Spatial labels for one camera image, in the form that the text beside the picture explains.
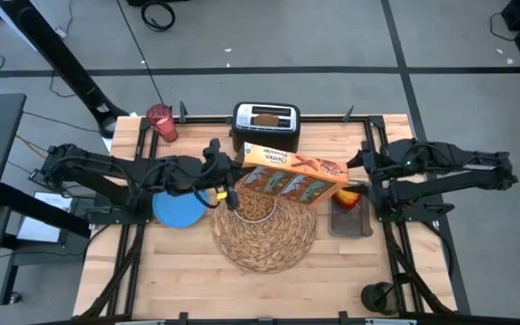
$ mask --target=wooden table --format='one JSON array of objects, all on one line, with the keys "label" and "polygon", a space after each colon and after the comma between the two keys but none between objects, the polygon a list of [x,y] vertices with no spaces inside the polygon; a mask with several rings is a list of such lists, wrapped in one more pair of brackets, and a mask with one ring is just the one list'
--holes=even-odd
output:
[{"label": "wooden table", "polygon": [[[389,142],[410,138],[406,115],[385,115]],[[120,117],[111,154],[134,159],[139,117]],[[221,150],[234,155],[229,125],[177,125],[179,139],[160,141],[157,156],[187,154],[201,157],[217,137]],[[144,154],[151,136],[146,136]],[[345,163],[366,136],[355,123],[302,124],[299,151],[308,156]],[[362,169],[350,171],[351,180],[365,180]],[[392,282],[382,225],[371,217],[371,237],[347,239],[328,232],[327,203],[316,208],[318,234],[311,251],[294,268],[279,274],[248,274],[232,265],[217,249],[209,216],[184,229],[153,221],[145,230],[133,319],[177,319],[187,311],[192,319],[336,318],[378,316],[360,302],[362,288]],[[416,268],[441,301],[455,309],[441,242],[419,223],[408,223]],[[111,226],[91,244],[84,264],[74,314],[86,310],[114,271],[121,227]],[[130,243],[135,232],[130,230]],[[117,311],[123,311],[127,280],[120,287]],[[410,290],[405,290],[412,310]]]}]

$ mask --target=toaster slot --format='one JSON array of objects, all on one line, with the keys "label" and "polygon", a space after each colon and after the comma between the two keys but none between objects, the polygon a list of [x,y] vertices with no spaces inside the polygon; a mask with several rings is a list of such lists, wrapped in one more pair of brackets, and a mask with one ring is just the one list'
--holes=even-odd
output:
[{"label": "toaster slot", "polygon": [[254,107],[252,106],[252,114],[270,114],[275,116],[290,116],[292,114],[289,108],[279,107]]},{"label": "toaster slot", "polygon": [[288,120],[288,119],[278,120],[278,127],[290,127],[290,120]]}]

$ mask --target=cheerios box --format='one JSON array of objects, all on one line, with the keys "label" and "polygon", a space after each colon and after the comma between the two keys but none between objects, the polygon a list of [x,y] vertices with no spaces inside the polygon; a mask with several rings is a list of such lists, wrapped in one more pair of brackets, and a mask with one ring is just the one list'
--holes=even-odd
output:
[{"label": "cheerios box", "polygon": [[316,205],[348,185],[345,163],[336,163],[301,153],[244,143],[244,167],[256,167],[238,188],[265,196]]}]

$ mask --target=red cup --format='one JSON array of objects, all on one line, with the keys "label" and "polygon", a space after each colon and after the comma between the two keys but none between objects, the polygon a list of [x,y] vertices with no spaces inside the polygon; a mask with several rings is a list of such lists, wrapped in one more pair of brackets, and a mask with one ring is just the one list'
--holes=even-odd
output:
[{"label": "red cup", "polygon": [[178,138],[176,125],[173,123],[172,110],[164,104],[157,104],[146,113],[146,117],[158,135],[167,143],[172,143]]}]

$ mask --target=concrete floor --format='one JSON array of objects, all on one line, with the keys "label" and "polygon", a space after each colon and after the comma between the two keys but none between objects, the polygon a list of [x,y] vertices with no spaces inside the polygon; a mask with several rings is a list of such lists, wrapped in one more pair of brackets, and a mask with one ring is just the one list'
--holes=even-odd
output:
[{"label": "concrete floor", "polygon": [[[228,63],[232,68],[397,67],[382,6],[385,0],[190,0],[172,4],[177,23],[165,33],[147,30],[139,10],[124,2],[135,36],[155,69],[224,68]],[[68,3],[56,0],[51,9],[63,26],[69,20]],[[488,17],[507,0],[388,3],[408,67],[520,67],[515,45],[488,32]],[[75,0],[73,13],[65,42],[85,68],[144,68],[115,1]],[[501,20],[496,21],[496,30],[511,34]],[[3,22],[0,54],[6,57],[6,71],[50,69]],[[166,103],[177,106],[182,100],[194,115],[229,114],[241,100],[290,102],[307,114],[344,113],[354,105],[354,113],[410,115],[409,109],[415,107],[407,104],[398,70],[391,71],[202,75],[194,70],[192,75],[159,75],[155,82]],[[509,151],[520,180],[520,74],[505,72],[412,74],[411,80],[430,140],[466,149]],[[94,79],[128,112],[141,115],[158,101],[146,76]],[[93,128],[93,119],[79,100],[56,97],[48,90],[49,81],[48,77],[0,78],[0,93],[25,93],[25,111]],[[56,89],[70,93],[61,80],[56,81]],[[18,134],[44,147],[74,143],[107,152],[95,134],[32,116],[23,117]],[[42,163],[22,143],[14,144],[9,160],[30,170]],[[5,169],[5,182],[27,193],[39,190],[25,178],[13,166]],[[457,207],[449,215],[450,228],[471,312],[520,317],[520,182],[508,192],[465,190],[444,199]],[[4,268],[1,260],[0,278]],[[67,319],[80,272],[81,263],[20,268],[15,290],[23,294],[24,302],[0,306],[0,323]]]}]

